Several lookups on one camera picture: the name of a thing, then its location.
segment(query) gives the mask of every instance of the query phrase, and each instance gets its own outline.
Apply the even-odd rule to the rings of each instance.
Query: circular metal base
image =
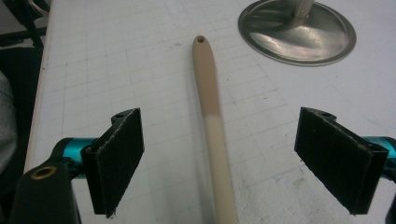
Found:
[[[338,12],[314,3],[309,16],[293,16],[296,1],[263,0],[239,17],[239,31],[260,53],[297,65],[323,65],[345,58],[356,44],[356,33]]]

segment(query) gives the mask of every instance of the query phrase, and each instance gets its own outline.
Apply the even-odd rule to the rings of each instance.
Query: black object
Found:
[[[144,152],[140,110],[119,113],[111,122],[102,137],[81,150],[93,209],[107,217],[115,212]]]
[[[44,47],[43,42],[40,38],[40,34],[37,31],[34,22],[35,19],[42,16],[36,14],[32,10],[27,0],[3,0],[3,2],[14,15],[14,17],[18,20],[18,22],[26,28],[30,38],[33,40],[33,46],[37,48]],[[35,3],[42,7],[44,10],[50,11],[49,6],[43,0],[35,0]]]
[[[0,50],[0,71],[11,85],[18,128],[18,145],[9,166],[0,175],[0,192],[7,188],[15,189],[12,185],[23,174],[42,54],[41,48]]]
[[[111,118],[112,126],[81,150],[96,214],[110,217],[144,152],[140,109]],[[73,138],[58,142],[49,159],[19,180],[9,224],[80,223],[64,151]]]
[[[80,223],[66,166],[46,162],[26,173],[17,187],[9,223]]]
[[[389,152],[335,120],[302,107],[295,151],[351,214],[367,214]]]
[[[38,35],[46,35],[47,27],[37,28]],[[30,38],[27,31],[20,31],[11,34],[0,35],[0,47],[7,47],[11,45],[20,44],[24,39]]]

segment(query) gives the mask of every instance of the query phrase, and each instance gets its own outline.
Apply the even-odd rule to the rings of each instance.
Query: screw hole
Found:
[[[198,35],[198,37],[197,37],[197,41],[198,41],[198,43],[204,43],[205,42],[205,38],[202,36],[202,35]]]

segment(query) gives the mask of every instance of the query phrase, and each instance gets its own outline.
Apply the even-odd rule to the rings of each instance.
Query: metal pole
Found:
[[[314,2],[314,0],[301,0],[294,9],[294,16],[298,19],[307,18]]]

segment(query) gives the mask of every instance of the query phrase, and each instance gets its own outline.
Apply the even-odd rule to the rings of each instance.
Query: black clamp jaw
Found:
[[[111,118],[99,138],[65,138],[48,160],[23,175],[9,224],[80,223],[71,180],[86,176],[95,214],[112,216],[144,152],[140,109]]]
[[[396,183],[396,140],[359,137],[324,111],[301,108],[294,147],[350,214],[367,214],[381,176]],[[387,224],[396,223],[396,196]]]

